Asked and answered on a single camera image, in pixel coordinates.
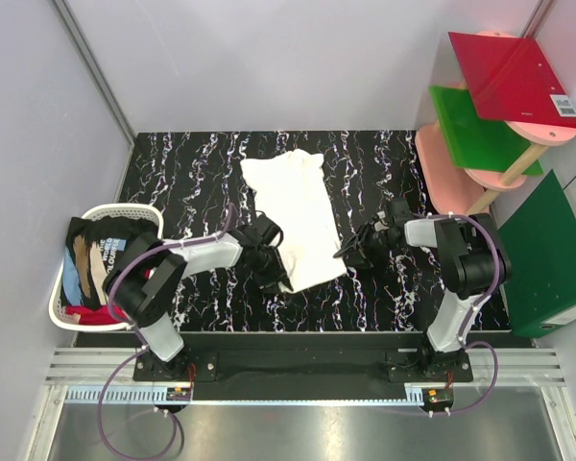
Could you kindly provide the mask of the white daisy t-shirt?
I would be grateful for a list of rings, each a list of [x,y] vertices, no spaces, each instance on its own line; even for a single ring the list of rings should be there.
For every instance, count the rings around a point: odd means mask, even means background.
[[[324,156],[297,149],[270,159],[240,161],[242,177],[253,191],[255,209],[283,231],[278,245],[289,284],[283,293],[327,283],[347,273],[340,238],[324,184]]]

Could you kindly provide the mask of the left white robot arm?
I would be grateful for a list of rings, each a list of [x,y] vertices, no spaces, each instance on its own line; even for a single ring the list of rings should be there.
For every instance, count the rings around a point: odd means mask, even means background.
[[[187,348],[170,320],[168,304],[182,279],[215,269],[244,267],[260,291],[275,295],[292,283],[278,247],[284,232],[261,213],[209,236],[163,240],[143,233],[127,246],[103,281],[109,315],[133,328],[155,369],[169,380],[187,371]]]

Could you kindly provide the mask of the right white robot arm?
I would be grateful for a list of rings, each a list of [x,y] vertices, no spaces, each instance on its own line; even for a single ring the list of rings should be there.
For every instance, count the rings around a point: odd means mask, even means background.
[[[403,366],[428,380],[459,370],[467,337],[483,305],[511,275],[511,262],[488,213],[417,215],[392,199],[334,254],[354,269],[370,269],[407,247],[437,251],[444,296],[416,356]]]

